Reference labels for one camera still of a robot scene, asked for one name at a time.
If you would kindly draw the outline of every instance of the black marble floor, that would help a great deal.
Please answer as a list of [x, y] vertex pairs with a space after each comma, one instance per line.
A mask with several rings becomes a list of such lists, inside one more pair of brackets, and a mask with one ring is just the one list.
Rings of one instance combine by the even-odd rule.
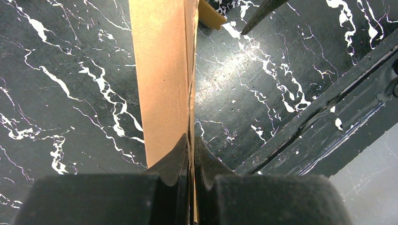
[[395, 0], [291, 0], [240, 36], [261, 2], [198, 32], [195, 132], [232, 169], [398, 28]]
[[[396, 0], [292, 0], [240, 36], [260, 3], [198, 30], [195, 132], [232, 169], [398, 28]], [[1, 0], [0, 21], [0, 224], [45, 175], [144, 171], [128, 1]]]

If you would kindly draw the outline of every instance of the cardboard box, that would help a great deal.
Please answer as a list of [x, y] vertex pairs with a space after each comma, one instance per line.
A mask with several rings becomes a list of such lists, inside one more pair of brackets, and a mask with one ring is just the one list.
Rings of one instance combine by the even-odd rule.
[[129, 0], [129, 5], [148, 167], [186, 133], [193, 183], [198, 19], [217, 30], [226, 20], [205, 0]]

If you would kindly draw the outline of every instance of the white paint speck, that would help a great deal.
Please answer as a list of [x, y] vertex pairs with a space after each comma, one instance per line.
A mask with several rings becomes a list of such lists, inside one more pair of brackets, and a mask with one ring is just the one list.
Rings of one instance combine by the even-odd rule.
[[44, 31], [49, 31], [47, 30], [42, 23], [40, 23], [39, 21], [35, 20], [35, 19], [31, 19], [30, 17], [28, 17], [28, 21], [29, 23], [32, 25], [32, 27], [37, 31], [39, 37], [41, 37], [41, 40], [43, 42], [46, 42], [47, 40], [47, 36], [44, 34]]
[[287, 103], [286, 101], [283, 101], [283, 103], [285, 104], [286, 110], [288, 112], [294, 112], [294, 109], [289, 105], [289, 103]]
[[107, 35], [105, 35], [105, 36], [107, 36], [109, 39], [111, 39], [111, 40], [114, 40], [114, 38], [113, 38], [113, 35], [112, 34], [107, 34]]
[[228, 33], [231, 35], [231, 37], [240, 39], [240, 32], [237, 31], [235, 28], [235, 26], [236, 26], [235, 21], [228, 22], [221, 26], [228, 31]]
[[368, 33], [369, 33], [370, 39], [373, 39], [373, 38], [376, 37], [376, 35], [377, 35], [379, 32], [377, 32], [377, 30], [376, 30], [374, 27], [369, 26], [369, 31], [368, 31]]
[[339, 130], [343, 130], [342, 125], [343, 123], [341, 122], [341, 120], [339, 118], [336, 119], [335, 125]]
[[290, 97], [290, 99], [291, 99], [292, 101], [294, 101], [294, 95], [293, 95], [293, 93], [289, 92], [289, 97]]
[[339, 22], [341, 27], [343, 27], [343, 23], [347, 21], [350, 22], [352, 28], [348, 29], [348, 31], [344, 35], [345, 41], [347, 42], [347, 47], [349, 47], [352, 44], [351, 37], [355, 34], [356, 28], [353, 22], [353, 15], [351, 13], [351, 10], [348, 8], [348, 4], [343, 0], [326, 0], [326, 3], [329, 7], [338, 8], [340, 10]]
[[264, 144], [266, 144], [267, 141], [263, 137], [261, 137], [263, 134], [263, 131], [261, 130], [261, 128], [260, 127], [258, 128], [258, 127], [255, 127], [252, 125], [252, 129], [256, 132], [256, 134], [259, 136], [259, 138], [264, 142]]

